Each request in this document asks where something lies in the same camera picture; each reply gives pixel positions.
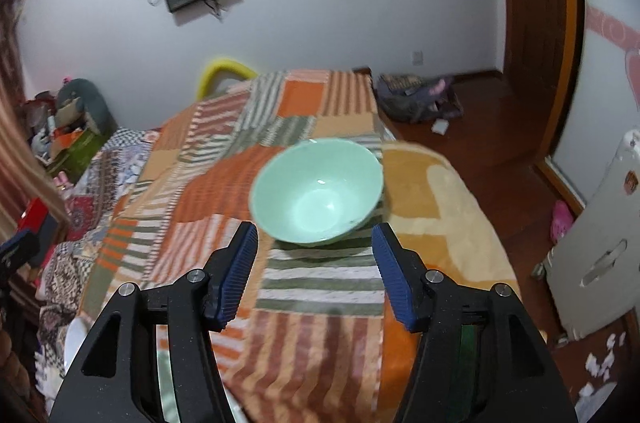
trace pillow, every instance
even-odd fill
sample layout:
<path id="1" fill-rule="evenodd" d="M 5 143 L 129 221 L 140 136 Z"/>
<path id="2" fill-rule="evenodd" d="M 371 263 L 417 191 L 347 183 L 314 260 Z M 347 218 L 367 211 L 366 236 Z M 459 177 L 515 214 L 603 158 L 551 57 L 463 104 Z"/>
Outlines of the pillow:
<path id="1" fill-rule="evenodd" d="M 62 128 L 71 125 L 82 116 L 83 109 L 81 98 L 72 99 L 71 102 L 58 109 L 56 113 L 56 127 Z"/>

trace ceramic bowl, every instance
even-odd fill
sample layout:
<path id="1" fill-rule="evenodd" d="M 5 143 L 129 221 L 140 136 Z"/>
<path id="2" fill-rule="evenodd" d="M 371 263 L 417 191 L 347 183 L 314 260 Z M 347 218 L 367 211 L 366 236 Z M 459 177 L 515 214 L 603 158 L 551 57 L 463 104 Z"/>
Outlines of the ceramic bowl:
<path id="1" fill-rule="evenodd" d="M 369 217 L 382 185 L 382 165 L 363 146 L 337 138 L 306 140 L 262 168 L 249 209 L 274 239 L 327 244 Z"/>

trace bowl rim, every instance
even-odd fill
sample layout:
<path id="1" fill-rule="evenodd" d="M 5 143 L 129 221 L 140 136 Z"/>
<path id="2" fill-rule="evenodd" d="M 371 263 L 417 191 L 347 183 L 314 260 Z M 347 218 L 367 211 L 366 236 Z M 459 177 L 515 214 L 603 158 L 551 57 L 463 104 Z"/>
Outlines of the bowl rim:
<path id="1" fill-rule="evenodd" d="M 347 231 L 344 231 L 342 233 L 335 233 L 335 234 L 330 235 L 328 237 L 322 237 L 321 239 L 316 239 L 316 240 L 313 240 L 313 241 L 297 241 L 297 240 L 292 240 L 290 238 L 277 237 L 274 233 L 271 233 L 270 229 L 266 229 L 264 227 L 263 223 L 261 223 L 261 221 L 258 219 L 258 215 L 256 215 L 256 213 L 255 213 L 254 200 L 255 200 L 256 184 L 258 183 L 260 178 L 263 177 L 263 175 L 265 174 L 267 169 L 269 167 L 277 164 L 277 161 L 281 160 L 285 156 L 285 154 L 287 154 L 288 152 L 291 152 L 291 151 L 293 151 L 295 149 L 300 149 L 301 147 L 309 145 L 309 144 L 334 144 L 334 143 L 342 143 L 342 144 L 345 144 L 345 145 L 350 145 L 350 146 L 353 146 L 353 147 L 357 147 L 359 150 L 366 152 L 372 158 L 372 160 L 375 161 L 378 164 L 378 167 L 380 169 L 380 189 L 379 189 L 378 193 L 376 194 L 378 199 L 375 200 L 375 202 L 373 203 L 372 207 L 367 211 L 367 213 L 365 213 L 361 218 L 357 219 L 357 221 L 353 224 L 353 229 L 348 229 Z M 338 239 L 339 237 L 342 237 L 343 235 L 346 235 L 346 234 L 350 233 L 354 229 L 357 229 L 358 226 L 361 225 L 371 215 L 371 212 L 373 212 L 376 209 L 376 206 L 377 206 L 378 202 L 380 201 L 380 196 L 382 195 L 382 190 L 384 189 L 384 184 L 385 184 L 385 178 L 384 178 L 382 162 L 380 162 L 379 159 L 375 156 L 375 154 L 373 154 L 368 148 L 364 147 L 363 145 L 360 145 L 359 143 L 356 143 L 356 142 L 354 142 L 354 141 L 352 141 L 350 139 L 344 139 L 344 138 L 331 138 L 331 137 L 329 137 L 329 138 L 304 139 L 304 140 L 298 141 L 297 143 L 295 143 L 294 145 L 292 145 L 290 147 L 287 147 L 286 149 L 284 149 L 279 154 L 276 154 L 273 158 L 271 158 L 269 161 L 267 161 L 267 163 L 266 163 L 266 165 L 264 167 L 262 167 L 260 169 L 260 171 L 258 172 L 256 177 L 254 178 L 254 181 L 251 184 L 251 190 L 249 191 L 249 212 L 251 213 L 252 221 L 254 221 L 254 223 L 256 223 L 260 229 L 265 231 L 270 237 L 273 237 L 274 240 L 276 240 L 276 241 L 282 241 L 283 243 L 300 244 L 300 245 L 303 245 L 303 246 L 310 246 L 310 245 L 313 245 L 313 244 L 327 243 L 329 241 L 333 241 L 335 239 Z"/>

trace electrical outlet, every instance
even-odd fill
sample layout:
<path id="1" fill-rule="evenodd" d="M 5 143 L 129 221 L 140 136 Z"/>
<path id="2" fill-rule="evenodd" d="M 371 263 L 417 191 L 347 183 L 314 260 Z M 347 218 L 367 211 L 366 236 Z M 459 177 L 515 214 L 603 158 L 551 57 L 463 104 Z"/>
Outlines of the electrical outlet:
<path id="1" fill-rule="evenodd" d="M 413 51 L 411 53 L 411 63 L 414 64 L 414 66 L 421 66 L 424 63 L 422 51 Z"/>

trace white plate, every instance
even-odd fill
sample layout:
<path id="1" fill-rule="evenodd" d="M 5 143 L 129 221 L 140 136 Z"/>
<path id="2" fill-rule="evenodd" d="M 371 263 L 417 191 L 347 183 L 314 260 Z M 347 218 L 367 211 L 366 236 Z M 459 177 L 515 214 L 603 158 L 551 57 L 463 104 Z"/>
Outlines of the white plate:
<path id="1" fill-rule="evenodd" d="M 74 361 L 82 342 L 86 338 L 86 324 L 82 318 L 76 317 L 69 324 L 65 338 L 65 374 L 68 373 L 71 362 Z"/>
<path id="2" fill-rule="evenodd" d="M 169 351 L 158 349 L 158 384 L 160 387 L 160 402 L 162 415 L 167 423 L 180 423 L 178 407 L 175 403 L 174 383 L 171 375 Z M 225 387 L 226 400 L 236 423 L 248 423 L 240 404 Z"/>

